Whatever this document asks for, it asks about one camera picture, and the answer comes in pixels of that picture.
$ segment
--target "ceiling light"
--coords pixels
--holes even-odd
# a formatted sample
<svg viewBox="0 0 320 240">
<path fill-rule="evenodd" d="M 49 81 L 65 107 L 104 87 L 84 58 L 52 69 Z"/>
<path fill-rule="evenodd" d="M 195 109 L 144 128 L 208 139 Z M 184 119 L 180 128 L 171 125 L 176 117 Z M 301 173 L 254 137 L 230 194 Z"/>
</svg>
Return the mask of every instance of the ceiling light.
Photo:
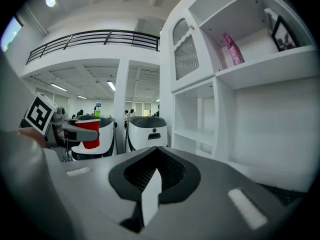
<svg viewBox="0 0 320 240">
<path fill-rule="evenodd" d="M 116 90 L 116 87 L 114 86 L 114 84 L 113 84 L 111 81 L 107 81 L 107 83 L 108 83 L 108 85 L 110 85 L 110 87 L 111 87 L 111 89 L 112 89 L 113 91 Z"/>
<path fill-rule="evenodd" d="M 62 91 L 65 91 L 65 92 L 67 92 L 68 90 L 66 90 L 66 89 L 64 89 L 64 88 L 62 88 L 62 87 L 60 87 L 60 86 L 58 86 L 58 85 L 55 85 L 54 83 L 52 83 L 52 84 L 50 84 L 51 86 L 53 86 L 53 87 L 55 87 L 55 88 L 58 88 L 58 89 L 60 89 L 60 90 L 62 90 Z"/>
<path fill-rule="evenodd" d="M 56 0 L 45 0 L 45 3 L 49 7 L 53 7 L 56 4 Z"/>
</svg>

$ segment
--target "white strip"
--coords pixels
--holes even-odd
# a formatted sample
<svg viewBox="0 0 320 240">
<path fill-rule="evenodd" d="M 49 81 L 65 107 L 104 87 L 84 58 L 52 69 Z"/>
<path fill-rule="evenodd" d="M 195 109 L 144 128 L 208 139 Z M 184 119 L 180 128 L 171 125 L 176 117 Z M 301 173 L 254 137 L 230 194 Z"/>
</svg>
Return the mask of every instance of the white strip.
<svg viewBox="0 0 320 240">
<path fill-rule="evenodd" d="M 159 194 L 161 193 L 161 188 L 161 175 L 158 169 L 156 169 L 141 196 L 142 216 L 145 227 L 158 211 Z"/>
<path fill-rule="evenodd" d="M 91 170 L 89 167 L 83 167 L 80 169 L 76 169 L 76 170 L 69 170 L 66 172 L 66 174 L 68 174 L 68 176 L 73 177 L 73 176 L 78 176 L 81 174 L 86 174 L 89 173 Z"/>
<path fill-rule="evenodd" d="M 254 206 L 240 189 L 230 190 L 227 195 L 252 230 L 256 230 L 268 222 L 266 216 Z"/>
</svg>

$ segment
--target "metal railing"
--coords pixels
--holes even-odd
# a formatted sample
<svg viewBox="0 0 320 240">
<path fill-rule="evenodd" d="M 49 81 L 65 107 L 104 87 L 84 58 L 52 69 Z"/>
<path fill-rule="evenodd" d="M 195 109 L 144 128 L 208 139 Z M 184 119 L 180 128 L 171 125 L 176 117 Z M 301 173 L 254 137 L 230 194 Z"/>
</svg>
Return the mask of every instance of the metal railing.
<svg viewBox="0 0 320 240">
<path fill-rule="evenodd" d="M 65 50 L 78 45 L 116 43 L 159 51 L 159 37 L 151 34 L 116 29 L 102 29 L 66 35 L 50 41 L 30 52 L 26 62 L 40 59 L 57 50 Z"/>
</svg>

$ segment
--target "black vent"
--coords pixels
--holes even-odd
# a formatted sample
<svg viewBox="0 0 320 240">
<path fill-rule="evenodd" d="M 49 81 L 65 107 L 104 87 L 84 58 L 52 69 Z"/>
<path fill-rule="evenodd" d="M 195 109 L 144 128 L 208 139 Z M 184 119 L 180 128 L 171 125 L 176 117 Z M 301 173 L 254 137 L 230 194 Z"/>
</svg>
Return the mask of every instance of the black vent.
<svg viewBox="0 0 320 240">
<path fill-rule="evenodd" d="M 268 186 L 263 184 L 260 185 L 266 188 L 272 194 L 274 194 L 284 206 L 288 206 L 293 201 L 302 198 L 305 195 L 305 193 L 303 192 L 286 190 L 275 186 Z"/>
<path fill-rule="evenodd" d="M 157 149 L 127 167 L 124 176 L 132 185 L 144 191 L 156 169 L 162 179 L 162 191 L 177 185 L 184 178 L 185 167 L 167 154 Z"/>
</svg>

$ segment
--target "picture frame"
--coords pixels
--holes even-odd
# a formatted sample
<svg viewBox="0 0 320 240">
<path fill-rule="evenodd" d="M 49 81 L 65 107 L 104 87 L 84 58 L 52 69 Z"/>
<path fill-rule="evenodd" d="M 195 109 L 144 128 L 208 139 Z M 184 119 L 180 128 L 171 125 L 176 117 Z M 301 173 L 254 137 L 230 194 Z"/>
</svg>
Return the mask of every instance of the picture frame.
<svg viewBox="0 0 320 240">
<path fill-rule="evenodd" d="M 276 20 L 271 37 L 279 52 L 300 47 L 297 37 L 280 15 Z"/>
</svg>

